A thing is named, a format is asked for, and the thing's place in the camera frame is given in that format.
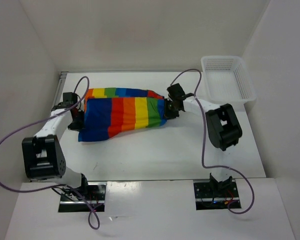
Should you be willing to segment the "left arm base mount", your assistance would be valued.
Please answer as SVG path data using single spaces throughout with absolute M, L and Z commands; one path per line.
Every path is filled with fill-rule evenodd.
M 106 182 L 89 181 L 86 191 L 81 192 L 84 199 L 97 213 L 105 211 L 106 189 Z M 69 188 L 57 187 L 54 191 L 60 195 L 59 213 L 83 213 L 90 211 L 82 198 Z

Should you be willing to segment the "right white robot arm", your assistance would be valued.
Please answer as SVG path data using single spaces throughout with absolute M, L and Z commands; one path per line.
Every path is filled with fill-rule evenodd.
M 225 164 L 205 164 L 205 152 L 207 141 L 219 152 L 225 152 L 228 148 L 239 143 L 243 131 L 236 116 L 233 106 L 215 104 L 198 98 L 194 93 L 185 93 L 180 84 L 176 83 L 167 88 L 168 99 L 164 102 L 164 115 L 168 119 L 179 116 L 179 112 L 190 112 L 202 117 L 203 138 L 201 150 L 201 164 L 204 169 L 220 169 L 217 177 L 209 174 L 209 191 L 214 197 L 220 197 L 230 187 L 233 177 L 226 176 L 234 172 L 239 176 L 244 175 L 237 169 Z

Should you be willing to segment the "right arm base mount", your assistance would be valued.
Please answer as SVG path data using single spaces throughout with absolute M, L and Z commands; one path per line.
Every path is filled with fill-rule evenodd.
M 197 211 L 241 209 L 237 184 L 232 181 L 229 186 L 222 190 L 213 190 L 209 180 L 193 182 L 195 207 Z

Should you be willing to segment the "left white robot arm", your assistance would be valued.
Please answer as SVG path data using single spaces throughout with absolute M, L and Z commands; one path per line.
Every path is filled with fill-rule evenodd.
M 25 174 L 30 180 L 53 181 L 64 185 L 67 194 L 84 200 L 90 194 L 87 178 L 75 172 L 66 164 L 66 158 L 60 145 L 65 130 L 81 130 L 84 126 L 84 112 L 80 108 L 79 96 L 73 92 L 63 94 L 63 101 L 55 105 L 50 113 L 52 119 L 33 136 L 22 140 L 22 153 Z

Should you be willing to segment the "rainbow striped shorts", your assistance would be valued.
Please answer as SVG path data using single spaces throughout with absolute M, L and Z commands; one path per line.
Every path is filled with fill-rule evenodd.
M 84 98 L 79 142 L 106 141 L 120 133 L 164 125 L 165 98 L 137 88 L 90 88 Z

